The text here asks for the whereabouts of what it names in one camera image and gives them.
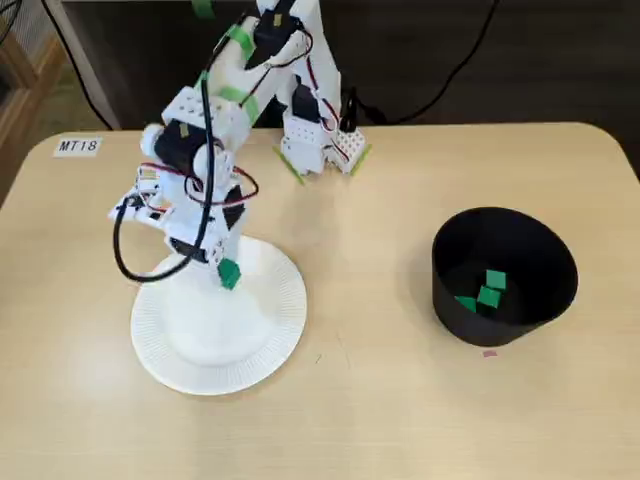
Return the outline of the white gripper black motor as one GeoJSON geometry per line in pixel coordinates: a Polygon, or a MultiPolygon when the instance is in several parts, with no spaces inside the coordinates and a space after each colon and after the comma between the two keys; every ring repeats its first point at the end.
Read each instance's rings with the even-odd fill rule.
{"type": "MultiPolygon", "coordinates": [[[[175,253],[187,256],[195,245],[203,208],[184,195],[180,182],[166,182],[165,186],[171,193],[172,200],[171,208],[162,221],[165,240],[175,253]]],[[[204,239],[192,256],[192,260],[196,261],[192,266],[192,274],[201,285],[219,288],[216,265],[223,259],[237,261],[239,240],[247,213],[245,203],[239,203],[242,194],[240,181],[232,179],[225,198],[232,206],[211,207],[204,239]]]]}

